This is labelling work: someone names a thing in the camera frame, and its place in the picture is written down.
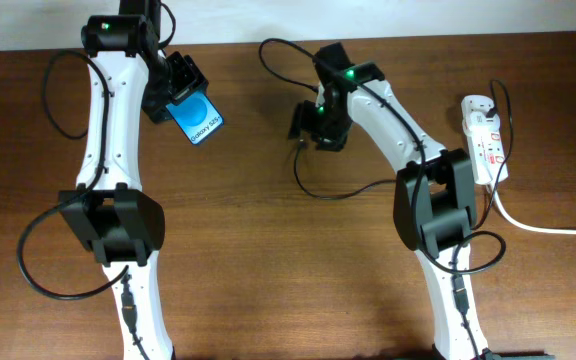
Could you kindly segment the blue Samsung Galaxy smartphone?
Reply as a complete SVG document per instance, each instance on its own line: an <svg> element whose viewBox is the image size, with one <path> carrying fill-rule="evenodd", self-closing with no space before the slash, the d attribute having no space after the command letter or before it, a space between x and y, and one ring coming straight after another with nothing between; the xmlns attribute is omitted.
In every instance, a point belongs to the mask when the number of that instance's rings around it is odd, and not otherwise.
<svg viewBox="0 0 576 360"><path fill-rule="evenodd" d="M223 116L204 92L195 92L166 109L192 145L203 143L224 125Z"/></svg>

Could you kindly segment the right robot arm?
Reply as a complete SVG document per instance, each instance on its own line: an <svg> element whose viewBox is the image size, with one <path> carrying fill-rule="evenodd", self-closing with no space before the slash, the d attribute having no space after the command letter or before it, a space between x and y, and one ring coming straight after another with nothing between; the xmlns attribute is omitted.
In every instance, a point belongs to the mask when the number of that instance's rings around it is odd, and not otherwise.
<svg viewBox="0 0 576 360"><path fill-rule="evenodd" d="M372 62L354 64L339 43L311 55L317 99L299 104L290 137L306 132L318 149L338 152L352 126L362 128L387 159L395 178L393 220L399 238L419 260L434 317L438 359L489 359L474 296L470 244L478 237L471 161L462 149L433 140L402 107Z"/></svg>

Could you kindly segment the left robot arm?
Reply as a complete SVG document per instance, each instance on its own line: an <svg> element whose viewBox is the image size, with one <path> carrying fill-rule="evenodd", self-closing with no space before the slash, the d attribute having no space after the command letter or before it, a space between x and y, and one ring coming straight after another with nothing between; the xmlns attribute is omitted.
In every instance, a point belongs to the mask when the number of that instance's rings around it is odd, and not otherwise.
<svg viewBox="0 0 576 360"><path fill-rule="evenodd" d="M193 145L224 124L192 58L164 51L161 16L169 11L160 1L123 1L118 14L92 16L82 28L91 82L87 145L75 189L59 194L62 217L108 278L126 359L175 356L157 275L165 216L142 188L140 117L175 122Z"/></svg>

